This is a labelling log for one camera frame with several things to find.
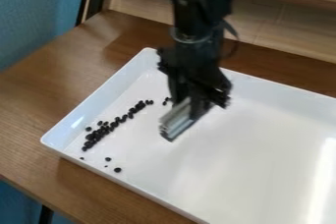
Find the white plastic tray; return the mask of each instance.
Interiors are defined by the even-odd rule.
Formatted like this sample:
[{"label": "white plastic tray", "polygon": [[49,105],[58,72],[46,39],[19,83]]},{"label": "white plastic tray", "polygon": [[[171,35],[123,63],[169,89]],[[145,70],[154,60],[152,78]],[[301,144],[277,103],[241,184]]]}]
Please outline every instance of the white plastic tray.
[{"label": "white plastic tray", "polygon": [[[231,106],[169,142],[157,130],[169,109],[157,62],[144,49],[41,142],[197,222],[336,223],[336,99],[223,70],[234,84]],[[82,152],[86,126],[149,98],[153,106]]]}]

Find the small black pebble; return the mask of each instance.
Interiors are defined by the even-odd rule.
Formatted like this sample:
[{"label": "small black pebble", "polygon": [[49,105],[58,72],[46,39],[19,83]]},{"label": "small black pebble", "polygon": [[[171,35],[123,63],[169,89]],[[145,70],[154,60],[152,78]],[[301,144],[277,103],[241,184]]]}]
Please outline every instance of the small black pebble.
[{"label": "small black pebble", "polygon": [[117,168],[114,168],[114,171],[115,171],[116,173],[120,173],[120,172],[122,171],[122,169],[121,169],[120,167],[117,167]]}]

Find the robotic arm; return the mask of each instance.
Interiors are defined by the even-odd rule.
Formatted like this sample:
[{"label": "robotic arm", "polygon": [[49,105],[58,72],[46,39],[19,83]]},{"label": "robotic arm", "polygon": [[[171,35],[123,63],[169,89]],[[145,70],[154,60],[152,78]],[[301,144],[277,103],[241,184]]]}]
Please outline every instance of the robotic arm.
[{"label": "robotic arm", "polygon": [[174,47],[158,49],[158,69],[168,76],[173,109],[160,120],[160,133],[174,140],[215,104],[228,105],[231,83],[218,68],[223,20],[232,0],[171,0]]}]

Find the blue wall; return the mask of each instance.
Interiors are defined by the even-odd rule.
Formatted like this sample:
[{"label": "blue wall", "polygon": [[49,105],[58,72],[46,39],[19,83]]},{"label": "blue wall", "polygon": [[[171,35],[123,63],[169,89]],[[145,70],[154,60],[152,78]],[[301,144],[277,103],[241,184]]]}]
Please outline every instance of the blue wall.
[{"label": "blue wall", "polygon": [[75,24],[81,0],[0,0],[0,70]]}]

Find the wooden table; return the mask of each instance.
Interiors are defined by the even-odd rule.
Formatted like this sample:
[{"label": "wooden table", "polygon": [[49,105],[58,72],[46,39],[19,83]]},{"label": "wooden table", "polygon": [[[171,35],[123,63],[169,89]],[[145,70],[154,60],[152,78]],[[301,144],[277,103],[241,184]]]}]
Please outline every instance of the wooden table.
[{"label": "wooden table", "polygon": [[[0,74],[0,175],[78,222],[190,223],[39,143],[142,48],[168,43],[167,31],[159,23],[101,13]],[[332,64],[242,43],[224,66],[336,97]]]}]

